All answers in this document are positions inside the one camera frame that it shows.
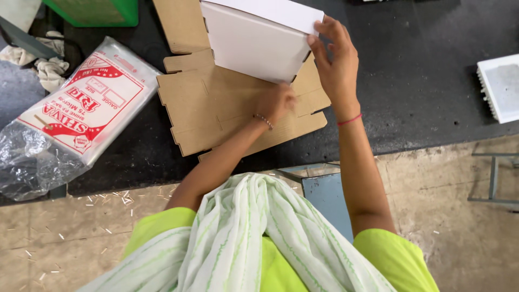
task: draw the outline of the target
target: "black work surface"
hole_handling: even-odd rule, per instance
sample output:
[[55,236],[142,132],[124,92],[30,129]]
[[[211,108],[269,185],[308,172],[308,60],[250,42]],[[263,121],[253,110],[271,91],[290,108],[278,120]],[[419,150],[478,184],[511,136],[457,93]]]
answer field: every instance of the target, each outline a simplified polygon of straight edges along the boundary
[[[357,93],[375,155],[519,133],[518,122],[499,125],[492,118],[475,75],[478,61],[519,53],[517,0],[296,2],[348,28],[359,52]],[[64,33],[85,55],[109,35],[161,71],[163,58],[171,55],[151,0],[140,1],[136,28],[66,24]],[[245,157],[236,173],[338,160],[335,117],[330,108],[324,112],[326,127]],[[181,156],[170,127],[155,96],[94,167],[69,183],[69,193],[182,180],[198,163],[197,155]]]

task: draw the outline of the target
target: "plastic bag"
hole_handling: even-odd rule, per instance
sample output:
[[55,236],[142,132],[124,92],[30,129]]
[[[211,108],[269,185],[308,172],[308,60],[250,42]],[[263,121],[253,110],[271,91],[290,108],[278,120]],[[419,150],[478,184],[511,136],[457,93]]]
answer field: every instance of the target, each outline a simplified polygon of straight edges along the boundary
[[60,89],[0,132],[0,193],[30,200],[89,170],[155,94],[160,74],[107,36]]

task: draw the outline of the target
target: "corrugated cardboard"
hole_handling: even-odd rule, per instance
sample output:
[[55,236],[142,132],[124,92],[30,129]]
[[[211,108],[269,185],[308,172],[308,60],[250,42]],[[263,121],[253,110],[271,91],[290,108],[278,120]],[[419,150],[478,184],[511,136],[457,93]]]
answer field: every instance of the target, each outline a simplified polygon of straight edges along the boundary
[[166,39],[175,54],[211,48],[199,0],[154,0]]
[[200,2],[216,65],[273,83],[294,81],[324,13],[289,0]]
[[[198,0],[154,0],[154,3],[172,51],[192,53],[165,58],[166,71],[175,74],[157,78],[173,138],[183,156],[209,150],[222,144],[252,118],[256,96],[274,84],[215,64]],[[202,29],[194,19],[198,19]],[[323,113],[312,114],[330,105],[312,54],[292,87],[299,100],[294,112],[278,121],[273,131],[265,132],[245,155],[326,125]]]

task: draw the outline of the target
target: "white grid object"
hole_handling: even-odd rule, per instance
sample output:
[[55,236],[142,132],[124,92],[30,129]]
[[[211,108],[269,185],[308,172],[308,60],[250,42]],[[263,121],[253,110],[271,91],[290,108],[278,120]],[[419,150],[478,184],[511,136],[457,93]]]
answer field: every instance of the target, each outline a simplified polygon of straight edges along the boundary
[[519,120],[519,54],[478,62],[477,75],[494,118]]

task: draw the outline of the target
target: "concrete floor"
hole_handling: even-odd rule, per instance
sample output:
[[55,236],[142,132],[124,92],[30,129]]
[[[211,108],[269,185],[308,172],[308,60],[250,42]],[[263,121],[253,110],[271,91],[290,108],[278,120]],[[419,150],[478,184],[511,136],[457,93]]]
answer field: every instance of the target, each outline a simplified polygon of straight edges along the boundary
[[[383,155],[376,162],[399,234],[424,251],[441,291],[517,291],[519,214],[511,206],[467,202],[488,194],[490,159],[472,157],[474,150],[519,152],[519,136]],[[518,171],[503,163],[499,197],[519,199]],[[132,190],[134,202],[127,205],[109,194],[91,196],[92,202],[68,197],[0,208],[0,287],[80,288],[117,264],[135,223],[163,210],[175,187]]]

